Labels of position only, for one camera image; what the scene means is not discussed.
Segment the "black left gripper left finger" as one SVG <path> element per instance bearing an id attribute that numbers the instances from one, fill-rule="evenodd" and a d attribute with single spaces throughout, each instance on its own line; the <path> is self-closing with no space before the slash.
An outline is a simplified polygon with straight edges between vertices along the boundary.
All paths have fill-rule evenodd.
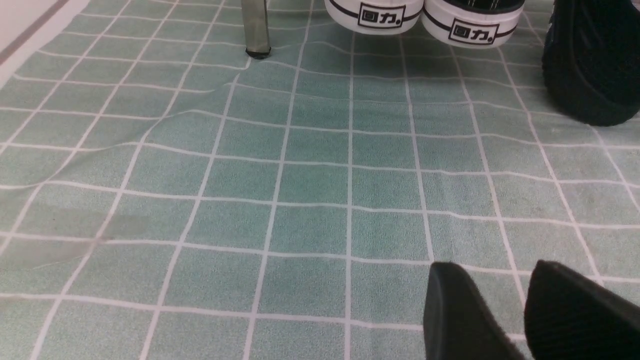
<path id="1" fill-rule="evenodd" d="M 473 278 L 459 264 L 434 262 L 423 310 L 428 360 L 523 360 Z"/>

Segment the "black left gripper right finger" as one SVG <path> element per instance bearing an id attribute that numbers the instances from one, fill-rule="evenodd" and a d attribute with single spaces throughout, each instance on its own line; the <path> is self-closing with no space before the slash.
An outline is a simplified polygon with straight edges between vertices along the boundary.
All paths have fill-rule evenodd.
<path id="1" fill-rule="evenodd" d="M 535 360 L 637 360 L 640 308 L 553 260 L 538 260 L 524 311 Z"/>

